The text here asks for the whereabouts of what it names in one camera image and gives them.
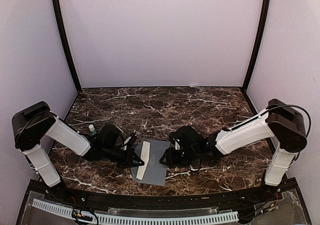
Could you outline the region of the beige letter sheet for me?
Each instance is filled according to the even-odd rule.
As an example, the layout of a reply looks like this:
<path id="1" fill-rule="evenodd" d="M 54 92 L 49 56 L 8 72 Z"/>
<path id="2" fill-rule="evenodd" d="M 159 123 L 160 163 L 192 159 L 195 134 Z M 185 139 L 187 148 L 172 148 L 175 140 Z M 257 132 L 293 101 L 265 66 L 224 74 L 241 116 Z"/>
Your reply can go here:
<path id="1" fill-rule="evenodd" d="M 137 180 L 142 180 L 145 175 L 145 172 L 147 170 L 147 166 L 150 160 L 150 148 L 151 148 L 151 143 L 148 141 L 143 141 L 140 158 L 144 162 L 144 165 L 139 166 L 137 169 L 137 173 L 136 173 Z"/>

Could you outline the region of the grey paper envelope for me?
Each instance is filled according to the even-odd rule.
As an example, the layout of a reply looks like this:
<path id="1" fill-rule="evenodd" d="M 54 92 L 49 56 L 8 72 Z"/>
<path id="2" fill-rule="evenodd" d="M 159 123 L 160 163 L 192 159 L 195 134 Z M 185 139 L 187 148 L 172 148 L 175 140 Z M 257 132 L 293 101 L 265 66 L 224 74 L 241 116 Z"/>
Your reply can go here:
<path id="1" fill-rule="evenodd" d="M 143 140 L 135 148 L 135 153 L 143 160 L 142 148 L 143 143 L 150 143 L 149 148 L 149 160 L 145 163 L 145 171 L 142 179 L 137 178 L 138 169 L 143 166 L 132 167 L 131 176 L 132 180 L 142 184 L 164 186 L 167 176 L 167 166 L 160 163 L 160 158 L 164 154 L 165 150 L 169 148 L 170 143 L 168 141 L 159 140 Z"/>

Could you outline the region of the green white glue stick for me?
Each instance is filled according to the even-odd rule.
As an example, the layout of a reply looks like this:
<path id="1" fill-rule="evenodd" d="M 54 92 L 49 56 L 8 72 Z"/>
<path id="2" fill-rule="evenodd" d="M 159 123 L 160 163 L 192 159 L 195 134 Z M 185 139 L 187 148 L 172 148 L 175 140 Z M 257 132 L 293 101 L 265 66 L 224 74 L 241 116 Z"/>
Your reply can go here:
<path id="1" fill-rule="evenodd" d="M 90 125 L 88 126 L 88 128 L 89 128 L 90 133 L 91 133 L 93 136 L 97 134 L 97 131 L 96 131 L 96 129 L 95 129 L 95 127 L 94 127 L 93 124 L 90 124 Z"/>

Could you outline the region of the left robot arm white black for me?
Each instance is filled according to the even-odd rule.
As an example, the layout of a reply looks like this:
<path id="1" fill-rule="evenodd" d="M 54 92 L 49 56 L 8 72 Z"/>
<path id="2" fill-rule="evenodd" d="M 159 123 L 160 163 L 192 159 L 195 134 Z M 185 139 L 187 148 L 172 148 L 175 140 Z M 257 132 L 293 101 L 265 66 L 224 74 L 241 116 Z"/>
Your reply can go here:
<path id="1" fill-rule="evenodd" d="M 96 134 L 81 133 L 52 112 L 45 101 L 14 114 L 11 125 L 15 148 L 24 154 L 42 181 L 51 188 L 51 195 L 60 203 L 67 203 L 71 193 L 61 184 L 62 176 L 42 147 L 44 138 L 63 145 L 89 162 L 107 159 L 124 169 L 145 164 L 133 148 L 137 139 L 135 133 L 125 139 L 122 132 L 111 124 L 105 124 Z"/>

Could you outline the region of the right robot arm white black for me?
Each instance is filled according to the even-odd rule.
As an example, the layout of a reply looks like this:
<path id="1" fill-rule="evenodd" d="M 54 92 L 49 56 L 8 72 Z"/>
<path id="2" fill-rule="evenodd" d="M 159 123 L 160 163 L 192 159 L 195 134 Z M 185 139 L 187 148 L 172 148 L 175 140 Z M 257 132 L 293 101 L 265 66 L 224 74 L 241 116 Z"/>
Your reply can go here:
<path id="1" fill-rule="evenodd" d="M 302 107 L 271 99 L 267 108 L 241 123 L 202 136 L 186 125 L 169 134 L 171 145 L 159 162 L 168 167 L 189 166 L 194 160 L 217 161 L 254 142 L 275 138 L 278 146 L 264 176 L 264 184 L 255 190 L 255 198 L 266 202 L 275 193 L 284 174 L 307 146 L 311 126 L 305 125 L 309 113 Z"/>

